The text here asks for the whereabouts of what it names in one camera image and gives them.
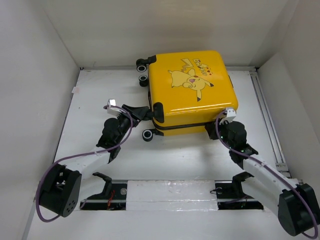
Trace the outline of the yellow hard-shell suitcase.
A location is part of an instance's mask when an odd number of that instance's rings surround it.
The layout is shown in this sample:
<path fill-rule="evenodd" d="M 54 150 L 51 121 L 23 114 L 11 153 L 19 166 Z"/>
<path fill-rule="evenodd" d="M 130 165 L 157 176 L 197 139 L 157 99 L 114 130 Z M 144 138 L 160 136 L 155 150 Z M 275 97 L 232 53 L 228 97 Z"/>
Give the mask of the yellow hard-shell suitcase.
<path fill-rule="evenodd" d="M 136 60 L 139 84 L 148 88 L 153 136 L 205 131 L 223 110 L 237 110 L 239 102 L 221 54 L 216 50 L 161 53 Z"/>

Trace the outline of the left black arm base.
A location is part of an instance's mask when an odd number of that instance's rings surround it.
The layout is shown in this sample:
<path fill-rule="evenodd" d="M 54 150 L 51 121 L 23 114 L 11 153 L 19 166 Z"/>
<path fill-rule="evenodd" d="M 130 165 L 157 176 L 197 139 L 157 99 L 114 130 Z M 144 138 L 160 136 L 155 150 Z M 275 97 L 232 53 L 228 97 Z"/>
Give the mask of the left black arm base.
<path fill-rule="evenodd" d="M 103 189 L 81 200 L 79 209 L 83 211 L 125 211 L 128 181 L 112 180 L 111 177 L 100 172 L 94 172 L 92 175 L 103 181 Z"/>

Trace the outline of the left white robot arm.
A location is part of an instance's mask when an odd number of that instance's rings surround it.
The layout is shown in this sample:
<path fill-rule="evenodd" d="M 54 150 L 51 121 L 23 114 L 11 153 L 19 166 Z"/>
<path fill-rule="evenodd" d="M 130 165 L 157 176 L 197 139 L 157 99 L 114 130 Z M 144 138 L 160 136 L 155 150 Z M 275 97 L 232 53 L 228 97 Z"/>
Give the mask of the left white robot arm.
<path fill-rule="evenodd" d="M 112 191 L 111 179 L 97 172 L 101 166 L 100 155 L 108 153 L 108 160 L 112 162 L 133 128 L 141 121 L 149 121 L 154 117 L 148 106 L 108 103 L 104 109 L 112 117 L 104 122 L 95 150 L 59 159 L 41 177 L 35 194 L 35 208 L 42 222 L 50 223 L 60 217 L 68 217 L 78 203 L 82 181 L 90 176 L 104 180 L 95 184 L 94 192 L 100 198 L 107 198 Z"/>

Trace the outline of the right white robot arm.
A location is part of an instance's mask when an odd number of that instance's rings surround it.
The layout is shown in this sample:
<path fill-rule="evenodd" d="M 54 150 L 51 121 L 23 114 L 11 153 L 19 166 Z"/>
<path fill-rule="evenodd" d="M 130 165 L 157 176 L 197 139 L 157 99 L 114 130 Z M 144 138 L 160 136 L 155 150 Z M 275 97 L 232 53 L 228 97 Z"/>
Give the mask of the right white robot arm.
<path fill-rule="evenodd" d="M 215 185 L 218 198 L 229 199 L 232 206 L 241 199 L 253 198 L 277 216 L 289 235 L 305 235 L 314 229 L 308 238 L 319 237 L 320 207 L 310 185 L 287 178 L 262 160 L 248 144 L 242 123 L 214 121 L 207 123 L 205 130 L 211 140 L 219 140 L 228 149 L 231 160 L 243 170 L 232 177 L 231 183 Z"/>

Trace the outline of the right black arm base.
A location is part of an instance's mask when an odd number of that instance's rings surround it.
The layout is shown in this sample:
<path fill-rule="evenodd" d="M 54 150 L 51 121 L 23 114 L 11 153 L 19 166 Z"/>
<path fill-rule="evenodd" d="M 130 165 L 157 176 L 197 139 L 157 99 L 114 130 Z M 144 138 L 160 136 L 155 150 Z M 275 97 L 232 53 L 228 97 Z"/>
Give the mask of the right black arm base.
<path fill-rule="evenodd" d="M 216 180 L 211 194 L 216 195 L 218 210 L 264 210 L 264 206 L 243 192 L 241 184 L 252 178 L 250 173 L 242 172 L 232 180 Z"/>

